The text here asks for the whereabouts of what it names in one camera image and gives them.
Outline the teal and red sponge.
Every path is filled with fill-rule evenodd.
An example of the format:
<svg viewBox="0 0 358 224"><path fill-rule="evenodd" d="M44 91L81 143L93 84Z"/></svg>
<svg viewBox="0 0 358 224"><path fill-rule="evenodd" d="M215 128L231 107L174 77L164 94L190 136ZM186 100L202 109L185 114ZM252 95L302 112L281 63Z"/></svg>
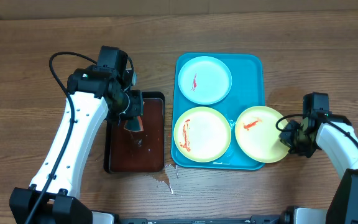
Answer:
<svg viewBox="0 0 358 224"><path fill-rule="evenodd" d="M140 116L129 119L125 122L124 129L130 132L142 132L144 130Z"/></svg>

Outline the yellow plate with small smear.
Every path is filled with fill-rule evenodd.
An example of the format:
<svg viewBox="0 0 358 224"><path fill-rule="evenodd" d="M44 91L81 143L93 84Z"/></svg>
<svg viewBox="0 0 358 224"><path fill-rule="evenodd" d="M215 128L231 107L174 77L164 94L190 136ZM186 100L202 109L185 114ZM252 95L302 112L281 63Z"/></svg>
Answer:
<svg viewBox="0 0 358 224"><path fill-rule="evenodd" d="M286 157L289 147L280 142L279 135L288 121L279 121L282 117L267 106L253 106L243 111L234 129L242 151L262 163L274 163Z"/></svg>

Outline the yellow plate with long smear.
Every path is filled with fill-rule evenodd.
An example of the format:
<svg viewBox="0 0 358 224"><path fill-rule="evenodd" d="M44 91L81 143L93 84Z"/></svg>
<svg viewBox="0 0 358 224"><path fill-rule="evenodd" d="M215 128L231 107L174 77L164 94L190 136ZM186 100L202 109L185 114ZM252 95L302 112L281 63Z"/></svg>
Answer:
<svg viewBox="0 0 358 224"><path fill-rule="evenodd" d="M194 162L212 162L228 150L231 128L217 110L199 106L184 112L173 129L176 147Z"/></svg>

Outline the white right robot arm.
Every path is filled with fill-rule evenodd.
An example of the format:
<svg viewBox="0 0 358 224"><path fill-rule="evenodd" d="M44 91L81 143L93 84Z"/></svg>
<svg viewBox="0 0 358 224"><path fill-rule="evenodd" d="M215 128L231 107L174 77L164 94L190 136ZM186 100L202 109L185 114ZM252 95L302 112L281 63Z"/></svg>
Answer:
<svg viewBox="0 0 358 224"><path fill-rule="evenodd" d="M279 135L290 154L326 153L341 181L327 210L288 207L278 223L358 223L358 139L349 120L338 115L291 120Z"/></svg>

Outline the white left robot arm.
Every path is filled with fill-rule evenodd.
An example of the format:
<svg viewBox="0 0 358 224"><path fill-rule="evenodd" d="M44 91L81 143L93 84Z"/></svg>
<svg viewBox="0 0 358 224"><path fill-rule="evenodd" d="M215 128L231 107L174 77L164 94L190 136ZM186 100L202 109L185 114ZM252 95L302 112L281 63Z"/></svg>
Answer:
<svg viewBox="0 0 358 224"><path fill-rule="evenodd" d="M65 113L52 146L29 188L15 188L9 206L16 223L114 223L116 216L80 202L86 161L103 121L142 115L143 98L132 90L130 70L77 69L68 77Z"/></svg>

